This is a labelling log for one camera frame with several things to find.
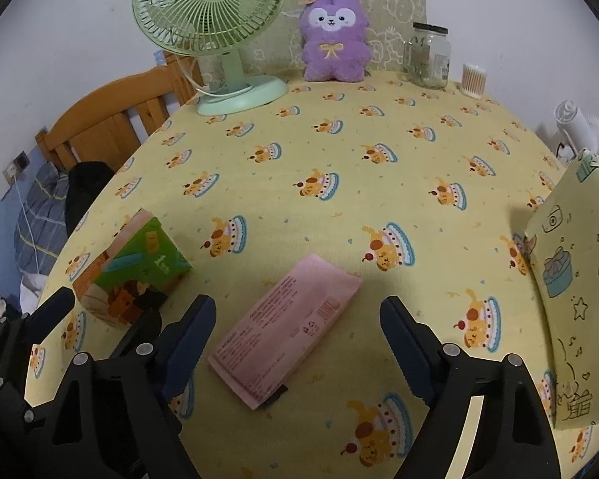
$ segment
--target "table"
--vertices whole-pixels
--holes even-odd
[[[288,82],[285,97],[255,110],[209,118],[193,102],[174,113],[93,204],[43,299],[70,285],[76,265],[106,249],[138,209],[160,219],[193,265],[161,309],[163,325],[197,294],[217,305],[205,354],[172,404],[202,477],[392,478],[426,407],[379,326],[390,295],[471,355],[521,355],[553,415],[547,325],[516,246],[563,172],[553,155],[505,107],[454,83],[422,91],[390,72],[361,84],[309,84],[299,73]],[[235,243],[212,235],[228,227],[240,233]],[[310,253],[363,284],[289,391],[251,411],[206,357]],[[34,349],[27,400],[51,399],[78,350],[105,358],[122,334],[78,305]],[[462,474],[479,407],[473,400],[449,477]],[[356,430],[363,422],[375,427],[373,448]],[[569,478],[599,449],[599,426],[555,438]]]

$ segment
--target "blue wall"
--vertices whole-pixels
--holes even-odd
[[[31,164],[19,176],[17,182],[23,199],[26,198],[40,167],[45,163],[42,153],[37,148],[29,154],[29,160]],[[17,305],[20,297],[20,271],[14,255],[13,235],[21,210],[18,193],[12,186],[0,200],[0,294],[8,298],[12,305]]]

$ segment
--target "wooden headboard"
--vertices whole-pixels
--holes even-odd
[[[147,134],[151,135],[169,117],[163,97],[174,92],[180,105],[196,93],[177,64],[165,52],[166,66],[113,81],[75,103],[52,127],[41,131],[36,142],[43,156],[58,169],[70,170],[78,161],[103,161],[117,171],[140,146],[128,110],[137,110]],[[203,84],[197,61],[184,58],[193,79]]]

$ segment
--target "stuffed animal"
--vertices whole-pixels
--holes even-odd
[[[302,60],[307,81],[336,79],[357,83],[371,60],[365,43],[369,19],[359,0],[316,0],[304,9],[299,30],[305,44]]]

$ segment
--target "pink package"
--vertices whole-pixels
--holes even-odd
[[[360,285],[361,277],[311,254],[257,301],[209,363],[257,409],[324,336]]]

